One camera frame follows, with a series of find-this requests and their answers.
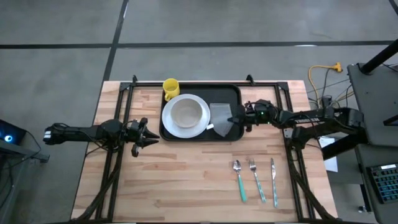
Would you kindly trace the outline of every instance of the blue light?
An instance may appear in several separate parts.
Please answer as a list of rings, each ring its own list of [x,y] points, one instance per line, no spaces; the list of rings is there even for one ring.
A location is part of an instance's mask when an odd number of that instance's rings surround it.
[[[11,142],[12,136],[6,136],[6,137],[4,137],[4,140],[6,140],[6,142]]]

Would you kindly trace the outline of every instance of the spoon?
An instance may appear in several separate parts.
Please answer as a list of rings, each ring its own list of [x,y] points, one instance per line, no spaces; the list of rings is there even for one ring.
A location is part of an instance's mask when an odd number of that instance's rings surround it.
[[[233,169],[238,174],[239,190],[241,191],[242,201],[246,202],[248,200],[248,198],[246,197],[246,193],[245,193],[244,187],[243,187],[243,181],[242,181],[241,174],[240,174],[240,172],[241,172],[241,163],[239,161],[237,161],[237,160],[234,161]]]

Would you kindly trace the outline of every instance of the yellow mug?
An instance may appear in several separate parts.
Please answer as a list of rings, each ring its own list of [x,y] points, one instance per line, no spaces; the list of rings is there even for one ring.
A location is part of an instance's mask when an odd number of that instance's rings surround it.
[[[170,101],[180,94],[180,86],[178,85],[178,81],[174,78],[166,79],[166,81],[163,82],[163,89],[165,92],[165,101]]]

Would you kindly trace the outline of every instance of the yellow cable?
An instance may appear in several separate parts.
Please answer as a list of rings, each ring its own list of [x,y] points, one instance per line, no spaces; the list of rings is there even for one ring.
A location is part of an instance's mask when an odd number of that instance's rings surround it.
[[[313,68],[331,68],[331,69],[334,69],[334,70],[336,70],[336,71],[338,71],[338,72],[341,72],[341,65],[340,65],[340,63],[336,63],[336,65],[334,65],[334,66],[312,65],[312,66],[308,69],[308,79],[310,80],[310,83],[311,83],[312,88],[315,90],[315,96],[316,96],[316,99],[317,99],[318,104],[320,105],[318,90],[317,90],[317,88],[315,87],[315,84],[313,83],[312,77],[311,77],[311,69],[313,69]]]

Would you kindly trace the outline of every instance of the keyboard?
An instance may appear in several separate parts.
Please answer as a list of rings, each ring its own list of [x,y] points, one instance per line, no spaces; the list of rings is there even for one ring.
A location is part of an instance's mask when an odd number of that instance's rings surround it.
[[[398,202],[398,164],[367,167],[380,203]]]

